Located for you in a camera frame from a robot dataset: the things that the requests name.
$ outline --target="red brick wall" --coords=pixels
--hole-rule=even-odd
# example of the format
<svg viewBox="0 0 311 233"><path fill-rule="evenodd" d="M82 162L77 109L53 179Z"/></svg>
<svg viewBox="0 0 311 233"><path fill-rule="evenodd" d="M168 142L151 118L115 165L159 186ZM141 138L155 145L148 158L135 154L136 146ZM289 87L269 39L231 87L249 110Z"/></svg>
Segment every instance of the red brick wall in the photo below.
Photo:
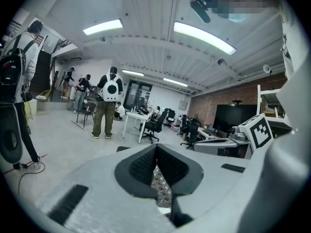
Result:
<svg viewBox="0 0 311 233"><path fill-rule="evenodd" d="M233 104L232 100L242 100L242 104L257 104L257 85L261 90L280 89L287 81L284 73L244 83L232 88L204 94L191 99L188 116L199 115L201 125L214 123L218 104Z"/></svg>

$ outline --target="television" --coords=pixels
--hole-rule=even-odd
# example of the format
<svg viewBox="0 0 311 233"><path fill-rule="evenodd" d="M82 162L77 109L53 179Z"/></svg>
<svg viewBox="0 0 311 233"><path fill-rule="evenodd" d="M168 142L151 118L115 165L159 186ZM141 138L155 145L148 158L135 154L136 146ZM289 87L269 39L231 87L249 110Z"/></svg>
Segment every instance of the television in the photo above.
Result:
<svg viewBox="0 0 311 233"><path fill-rule="evenodd" d="M214 128L228 133L233 126L238 126L256 115L256 104L218 104Z"/></svg>

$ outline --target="ceiling light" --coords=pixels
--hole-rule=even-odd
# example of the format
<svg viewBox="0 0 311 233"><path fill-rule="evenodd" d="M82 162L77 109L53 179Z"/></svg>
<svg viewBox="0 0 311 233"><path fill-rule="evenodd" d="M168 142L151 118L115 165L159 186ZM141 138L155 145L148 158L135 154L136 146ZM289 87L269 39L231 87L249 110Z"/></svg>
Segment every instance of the ceiling light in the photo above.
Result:
<svg viewBox="0 0 311 233"><path fill-rule="evenodd" d="M125 73L127 73L127 74L133 74L133 75L138 75L138 76L144 76L144 74L141 73L141 72L132 72L132 71L123 70L123 69L122 69L122 72L125 72Z"/></svg>
<svg viewBox="0 0 311 233"><path fill-rule="evenodd" d="M233 55L237 51L234 47L230 46L228 43L217 38L216 36L180 22L175 22L174 31L205 41L229 55Z"/></svg>
<svg viewBox="0 0 311 233"><path fill-rule="evenodd" d="M187 87L188 85L185 84L185 83L181 83L181 82L177 82L175 80L170 80L170 79L167 79L167 78L163 78L164 81L167 81L167 82L171 82L171 83L175 83L175 84L178 84L178 85L182 85L184 87Z"/></svg>
<svg viewBox="0 0 311 233"><path fill-rule="evenodd" d="M90 28L84 29L83 32L89 35L89 34L97 33L97 32L104 31L104 30L118 29L118 28L123 28L122 23L119 19L92 26Z"/></svg>

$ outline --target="glass door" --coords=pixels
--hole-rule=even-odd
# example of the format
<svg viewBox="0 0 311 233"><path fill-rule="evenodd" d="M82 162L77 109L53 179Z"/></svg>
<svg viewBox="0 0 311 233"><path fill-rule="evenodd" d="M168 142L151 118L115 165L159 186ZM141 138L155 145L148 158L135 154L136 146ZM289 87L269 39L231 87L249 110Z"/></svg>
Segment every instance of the glass door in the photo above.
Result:
<svg viewBox="0 0 311 233"><path fill-rule="evenodd" d="M124 100L125 109L147 105L151 88L151 84L131 80Z"/></svg>

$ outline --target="ceiling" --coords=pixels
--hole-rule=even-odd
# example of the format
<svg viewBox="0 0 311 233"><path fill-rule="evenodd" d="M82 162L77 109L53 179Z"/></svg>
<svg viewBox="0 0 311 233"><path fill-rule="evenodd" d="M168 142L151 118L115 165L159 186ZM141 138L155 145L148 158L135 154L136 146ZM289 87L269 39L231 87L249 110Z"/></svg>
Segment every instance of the ceiling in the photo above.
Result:
<svg viewBox="0 0 311 233"><path fill-rule="evenodd" d="M149 83L197 95L264 75L284 71L281 20L276 10L263 9L234 23L208 12L204 24L190 8L190 0L54 0L41 19L70 40L78 50L70 57L114 58L124 69L139 71ZM83 29L120 18L122 29L86 35ZM232 56L196 38L173 31L182 22L224 40L237 51ZM218 65L222 58L226 66ZM180 87L169 78L188 84Z"/></svg>

